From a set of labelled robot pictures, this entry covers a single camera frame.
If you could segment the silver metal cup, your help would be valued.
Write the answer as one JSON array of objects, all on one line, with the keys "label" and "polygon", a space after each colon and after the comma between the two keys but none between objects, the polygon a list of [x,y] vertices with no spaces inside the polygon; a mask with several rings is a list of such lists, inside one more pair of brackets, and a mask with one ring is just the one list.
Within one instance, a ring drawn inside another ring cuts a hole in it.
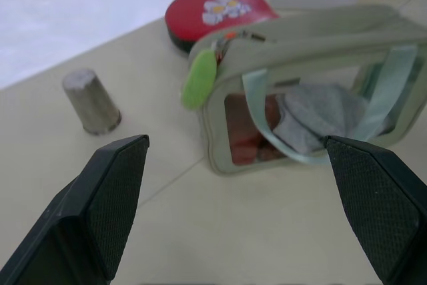
[{"label": "silver metal cup", "polygon": [[91,135],[105,135],[121,122],[121,112],[92,69],[79,69],[62,81],[84,130]]}]

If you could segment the grey cloth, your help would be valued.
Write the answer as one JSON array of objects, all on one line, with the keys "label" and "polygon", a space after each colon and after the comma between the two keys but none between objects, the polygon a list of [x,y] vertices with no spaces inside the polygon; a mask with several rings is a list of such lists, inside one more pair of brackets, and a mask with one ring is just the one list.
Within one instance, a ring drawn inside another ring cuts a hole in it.
[{"label": "grey cloth", "polygon": [[281,119],[273,133],[303,155],[320,150],[327,135],[352,134],[368,104],[336,84],[291,86],[276,101]]}]

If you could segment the clear green-trimmed pouch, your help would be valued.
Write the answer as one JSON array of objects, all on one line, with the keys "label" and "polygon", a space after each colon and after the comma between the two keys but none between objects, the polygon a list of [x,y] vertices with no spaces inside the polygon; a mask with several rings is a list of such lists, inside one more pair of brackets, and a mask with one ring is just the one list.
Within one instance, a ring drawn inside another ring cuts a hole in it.
[{"label": "clear green-trimmed pouch", "polygon": [[[387,147],[400,141],[427,105],[427,25],[385,5],[323,9],[231,27],[201,38],[189,54],[213,49],[216,80],[195,109],[213,171],[239,174],[270,166],[328,161],[324,147],[299,154],[273,133],[281,115],[276,96],[302,84],[339,85],[368,102],[348,138]],[[246,97],[258,131],[284,157],[237,166],[224,101]]]}]

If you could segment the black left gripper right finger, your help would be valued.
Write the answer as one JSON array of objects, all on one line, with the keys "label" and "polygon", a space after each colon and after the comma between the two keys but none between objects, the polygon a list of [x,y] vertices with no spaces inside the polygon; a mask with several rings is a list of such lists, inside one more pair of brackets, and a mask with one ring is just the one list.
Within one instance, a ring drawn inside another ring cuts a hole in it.
[{"label": "black left gripper right finger", "polygon": [[427,285],[427,185],[393,152],[324,140],[348,222],[383,285]]}]

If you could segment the dark red cloth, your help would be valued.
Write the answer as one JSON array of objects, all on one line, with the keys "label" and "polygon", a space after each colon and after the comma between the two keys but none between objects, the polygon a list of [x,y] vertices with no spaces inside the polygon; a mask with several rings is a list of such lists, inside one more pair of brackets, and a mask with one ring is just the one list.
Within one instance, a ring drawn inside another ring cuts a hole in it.
[{"label": "dark red cloth", "polygon": [[244,166],[284,157],[254,125],[244,95],[231,94],[226,97],[224,105],[231,157],[235,165]]}]

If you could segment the red round flowered case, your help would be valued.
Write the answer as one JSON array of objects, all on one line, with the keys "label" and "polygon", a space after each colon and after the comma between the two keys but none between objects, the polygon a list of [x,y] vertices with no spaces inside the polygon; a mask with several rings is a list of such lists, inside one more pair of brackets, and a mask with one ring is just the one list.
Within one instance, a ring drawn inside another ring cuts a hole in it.
[{"label": "red round flowered case", "polygon": [[186,53],[210,33],[276,18],[266,0],[174,0],[164,16],[171,42]]}]

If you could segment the green round zipper pull tag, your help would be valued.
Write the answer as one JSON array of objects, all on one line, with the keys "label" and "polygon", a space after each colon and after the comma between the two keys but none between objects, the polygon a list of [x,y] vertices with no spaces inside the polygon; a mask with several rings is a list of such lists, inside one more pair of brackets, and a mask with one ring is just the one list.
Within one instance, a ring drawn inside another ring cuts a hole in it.
[{"label": "green round zipper pull tag", "polygon": [[181,103],[186,109],[200,108],[214,86],[217,59],[213,49],[200,51],[193,60],[181,91]]}]

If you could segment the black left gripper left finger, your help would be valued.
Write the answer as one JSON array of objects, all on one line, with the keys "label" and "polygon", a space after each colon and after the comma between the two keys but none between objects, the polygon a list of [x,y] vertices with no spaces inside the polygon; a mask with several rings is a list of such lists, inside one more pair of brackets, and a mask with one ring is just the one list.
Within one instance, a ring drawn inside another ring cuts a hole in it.
[{"label": "black left gripper left finger", "polygon": [[135,219],[148,135],[95,151],[0,270],[0,285],[110,285]]}]

